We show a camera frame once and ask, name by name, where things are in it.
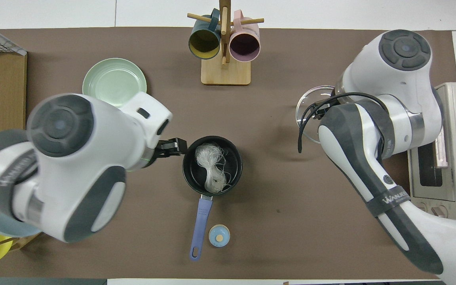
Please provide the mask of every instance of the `mug rack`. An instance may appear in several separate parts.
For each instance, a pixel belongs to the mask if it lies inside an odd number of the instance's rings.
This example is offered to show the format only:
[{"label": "mug rack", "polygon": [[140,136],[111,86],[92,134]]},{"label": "mug rack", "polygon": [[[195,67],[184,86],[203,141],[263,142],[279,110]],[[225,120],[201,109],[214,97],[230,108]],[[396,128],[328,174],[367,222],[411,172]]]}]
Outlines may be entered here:
[{"label": "mug rack", "polygon": [[[219,0],[221,25],[220,52],[211,59],[201,61],[201,82],[205,85],[249,85],[251,83],[251,62],[243,63],[230,59],[228,43],[232,33],[231,0]],[[210,22],[210,18],[188,13],[188,18]],[[264,19],[241,21],[241,24],[263,23]]]}]

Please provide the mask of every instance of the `oven knob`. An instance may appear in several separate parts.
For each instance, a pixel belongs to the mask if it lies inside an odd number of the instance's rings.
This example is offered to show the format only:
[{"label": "oven knob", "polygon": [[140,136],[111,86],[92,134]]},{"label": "oven knob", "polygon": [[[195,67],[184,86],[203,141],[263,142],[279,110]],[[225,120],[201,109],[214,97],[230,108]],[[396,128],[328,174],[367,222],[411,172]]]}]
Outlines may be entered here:
[{"label": "oven knob", "polygon": [[448,210],[445,206],[432,207],[432,213],[440,218],[448,218]]}]

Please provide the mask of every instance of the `blue lid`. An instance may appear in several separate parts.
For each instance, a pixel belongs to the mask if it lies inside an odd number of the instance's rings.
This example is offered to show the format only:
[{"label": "blue lid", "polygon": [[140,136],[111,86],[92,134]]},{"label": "blue lid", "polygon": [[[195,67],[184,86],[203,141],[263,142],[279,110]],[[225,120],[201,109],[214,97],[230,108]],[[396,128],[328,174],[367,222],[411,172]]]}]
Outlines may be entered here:
[{"label": "blue lid", "polygon": [[224,247],[230,241],[230,231],[225,225],[215,225],[209,231],[209,241],[214,247]]}]

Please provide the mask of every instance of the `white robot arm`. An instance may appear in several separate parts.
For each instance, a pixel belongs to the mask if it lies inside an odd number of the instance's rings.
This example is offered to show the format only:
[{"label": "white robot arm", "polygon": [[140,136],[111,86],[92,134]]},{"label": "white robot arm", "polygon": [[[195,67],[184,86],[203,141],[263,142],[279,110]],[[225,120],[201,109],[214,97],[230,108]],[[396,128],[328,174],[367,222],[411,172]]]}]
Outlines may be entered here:
[{"label": "white robot arm", "polygon": [[432,51],[419,34],[394,30],[378,36],[334,90],[336,95],[375,97],[339,97],[344,103],[326,111],[318,134],[325,153],[403,254],[419,269],[456,285],[456,220],[415,207],[380,162],[438,136],[442,119],[440,100],[429,81],[431,61]]},{"label": "white robot arm", "polygon": [[65,242],[102,229],[125,190],[125,172],[183,154],[159,137],[172,114],[140,92],[120,109],[61,94],[40,103],[27,131],[0,132],[0,212]]}]

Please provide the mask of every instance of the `wooden peg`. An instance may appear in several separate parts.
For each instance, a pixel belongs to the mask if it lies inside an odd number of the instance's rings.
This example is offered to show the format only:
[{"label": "wooden peg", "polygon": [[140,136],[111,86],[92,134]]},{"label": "wooden peg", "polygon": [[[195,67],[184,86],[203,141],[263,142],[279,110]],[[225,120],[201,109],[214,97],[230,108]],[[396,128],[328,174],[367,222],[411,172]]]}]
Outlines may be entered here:
[{"label": "wooden peg", "polygon": [[7,243],[7,242],[14,241],[14,240],[18,240],[18,239],[19,239],[18,237],[7,238],[7,239],[4,239],[4,240],[0,241],[0,245],[2,245],[4,243]]},{"label": "wooden peg", "polygon": [[228,24],[226,23],[226,18],[228,18],[228,8],[223,7],[223,13],[221,14],[221,34],[222,35],[226,34],[226,28],[228,27]]},{"label": "wooden peg", "polygon": [[[188,18],[195,19],[195,20],[200,20],[204,22],[210,23],[210,18],[204,17],[204,16],[199,16],[196,14],[188,13]],[[258,18],[258,19],[251,19],[251,20],[243,20],[240,21],[242,25],[247,25],[247,24],[259,24],[259,23],[264,23],[265,19],[264,18]]]}]

